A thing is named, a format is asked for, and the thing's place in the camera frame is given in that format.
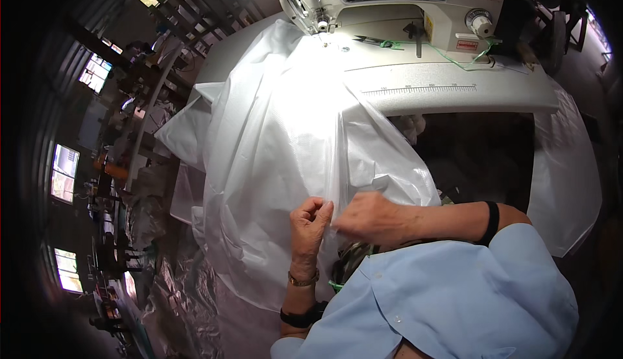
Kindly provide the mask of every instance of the corrugated metal wall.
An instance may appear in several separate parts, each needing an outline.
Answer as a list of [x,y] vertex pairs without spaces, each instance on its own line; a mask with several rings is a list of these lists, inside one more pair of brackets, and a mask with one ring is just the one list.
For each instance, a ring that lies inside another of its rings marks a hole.
[[24,207],[27,227],[34,228],[39,240],[40,256],[51,280],[58,280],[51,269],[54,264],[46,246],[48,200],[50,199],[50,171],[54,138],[63,112],[74,104],[69,97],[71,87],[78,81],[91,52],[76,42],[62,28],[63,17],[69,15],[90,31],[100,34],[105,26],[118,16],[127,0],[64,0],[56,10],[46,9],[51,16],[43,18],[45,32],[34,33],[29,44],[34,45],[34,63],[26,65],[24,100],[29,111],[22,114],[19,132],[18,186],[20,202]]

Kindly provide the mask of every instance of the gold wristwatch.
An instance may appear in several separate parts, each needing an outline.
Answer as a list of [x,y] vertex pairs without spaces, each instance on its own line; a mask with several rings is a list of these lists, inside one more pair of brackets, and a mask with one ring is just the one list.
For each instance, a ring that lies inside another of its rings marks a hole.
[[320,279],[320,271],[318,271],[318,269],[316,269],[316,275],[314,275],[314,277],[311,278],[310,280],[296,280],[294,279],[290,271],[288,271],[288,280],[290,281],[292,286],[297,286],[297,287],[309,286],[313,283],[316,283],[318,279]]

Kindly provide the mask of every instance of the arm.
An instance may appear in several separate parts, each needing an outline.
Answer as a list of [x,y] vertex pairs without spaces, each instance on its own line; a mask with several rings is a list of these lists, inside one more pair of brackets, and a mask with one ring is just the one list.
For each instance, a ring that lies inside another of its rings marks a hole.
[[[498,203],[498,231],[514,223],[531,224],[512,206]],[[335,227],[349,238],[395,246],[417,239],[460,239],[476,242],[489,222],[485,202],[445,206],[406,206],[392,203],[379,192],[359,192],[336,220]]]
[[[331,220],[333,203],[323,204],[320,197],[310,197],[290,214],[292,230],[292,263],[290,275],[299,282],[309,281],[316,275],[316,257],[324,229]],[[305,314],[316,304],[316,284],[294,286],[288,283],[282,311],[285,314]],[[281,323],[281,337],[307,337],[308,328],[295,328]]]

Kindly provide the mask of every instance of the white fabric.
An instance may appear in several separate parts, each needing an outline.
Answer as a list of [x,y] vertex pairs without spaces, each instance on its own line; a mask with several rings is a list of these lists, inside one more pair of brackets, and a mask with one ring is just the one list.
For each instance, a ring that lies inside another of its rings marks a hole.
[[[288,215],[308,196],[334,201],[334,216],[360,190],[380,190],[401,204],[440,204],[409,143],[344,86],[333,61],[338,51],[278,20],[256,38],[220,95],[203,90],[206,103],[214,102],[203,146],[201,102],[156,136],[182,160],[204,167],[204,206],[193,209],[192,220],[193,228],[203,227],[198,242],[225,285],[257,307],[282,305]],[[318,257],[319,301],[333,295],[326,281],[337,247],[328,230]]]
[[549,253],[563,257],[586,237],[601,208],[591,140],[570,96],[550,79],[555,114],[534,114],[536,146],[527,215]]

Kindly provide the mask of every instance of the person's left hand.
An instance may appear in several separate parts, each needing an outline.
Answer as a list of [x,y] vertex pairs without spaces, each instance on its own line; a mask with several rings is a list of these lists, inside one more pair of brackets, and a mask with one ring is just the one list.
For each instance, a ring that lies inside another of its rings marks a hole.
[[300,207],[290,214],[292,230],[292,264],[301,267],[300,279],[305,280],[311,269],[311,276],[316,273],[316,256],[325,227],[331,222],[333,202],[323,203],[320,197],[309,197]]

